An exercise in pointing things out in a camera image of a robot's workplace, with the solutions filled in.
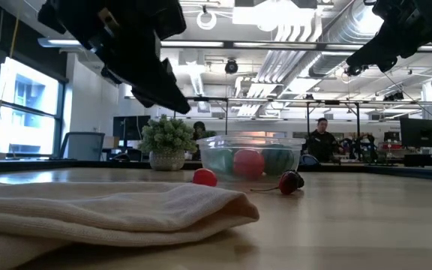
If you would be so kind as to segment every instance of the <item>folded cloth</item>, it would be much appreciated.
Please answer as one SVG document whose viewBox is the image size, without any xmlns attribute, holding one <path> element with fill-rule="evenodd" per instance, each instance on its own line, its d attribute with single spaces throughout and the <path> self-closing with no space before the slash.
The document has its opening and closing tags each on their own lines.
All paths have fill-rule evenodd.
<svg viewBox="0 0 432 270">
<path fill-rule="evenodd" d="M 0 269 L 74 242 L 174 245 L 258 219 L 244 193 L 197 184 L 0 184 Z"/>
</svg>

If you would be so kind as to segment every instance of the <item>man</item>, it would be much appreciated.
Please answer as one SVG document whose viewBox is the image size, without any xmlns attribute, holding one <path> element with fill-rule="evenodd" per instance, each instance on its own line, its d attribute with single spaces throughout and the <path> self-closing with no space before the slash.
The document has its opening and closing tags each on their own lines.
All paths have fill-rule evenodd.
<svg viewBox="0 0 432 270">
<path fill-rule="evenodd" d="M 319 162 L 333 161 L 335 159 L 333 152 L 341 151 L 335 137 L 326 131 L 327 128 L 328 120 L 320 118 L 317 129 L 310 134 L 307 140 L 309 154 L 317 158 Z"/>
</svg>

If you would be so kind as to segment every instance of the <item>clear plastic container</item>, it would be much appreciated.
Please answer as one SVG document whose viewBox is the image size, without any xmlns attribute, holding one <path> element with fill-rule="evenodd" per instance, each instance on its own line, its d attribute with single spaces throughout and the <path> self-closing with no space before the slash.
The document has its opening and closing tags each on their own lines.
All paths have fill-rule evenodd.
<svg viewBox="0 0 432 270">
<path fill-rule="evenodd" d="M 304 139 L 260 136 L 214 136 L 196 142 L 202 166 L 219 179 L 256 180 L 297 170 Z"/>
</svg>

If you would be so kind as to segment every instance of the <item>red toy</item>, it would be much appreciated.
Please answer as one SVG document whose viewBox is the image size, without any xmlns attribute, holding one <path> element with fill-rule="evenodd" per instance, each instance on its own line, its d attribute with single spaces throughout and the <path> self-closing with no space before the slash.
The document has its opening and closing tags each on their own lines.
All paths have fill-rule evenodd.
<svg viewBox="0 0 432 270">
<path fill-rule="evenodd" d="M 257 179 L 264 171 L 264 157 L 256 150 L 239 150 L 234 155 L 233 171 L 237 176 Z"/>
<path fill-rule="evenodd" d="M 214 172 L 210 169 L 197 169 L 193 175 L 193 183 L 198 185 L 207 185 L 209 187 L 216 187 L 218 179 Z"/>
<path fill-rule="evenodd" d="M 279 185 L 267 190 L 251 190 L 256 192 L 274 191 L 279 189 L 283 195 L 290 195 L 299 188 L 305 186 L 305 180 L 294 170 L 289 170 L 283 173 L 279 179 Z"/>
</svg>

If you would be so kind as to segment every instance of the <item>table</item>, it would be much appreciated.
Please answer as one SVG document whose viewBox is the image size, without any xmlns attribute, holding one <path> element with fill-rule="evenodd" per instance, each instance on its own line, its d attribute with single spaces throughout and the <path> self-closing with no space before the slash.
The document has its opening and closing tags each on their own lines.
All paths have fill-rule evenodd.
<svg viewBox="0 0 432 270">
<path fill-rule="evenodd" d="M 20 269 L 432 269 L 432 181 L 364 173 L 301 174 L 293 196 L 250 193 L 273 183 L 221 183 L 248 192 L 261 220 L 197 244 L 75 245 Z M 0 182 L 181 182 L 191 171 L 71 168 L 1 174 Z"/>
</svg>

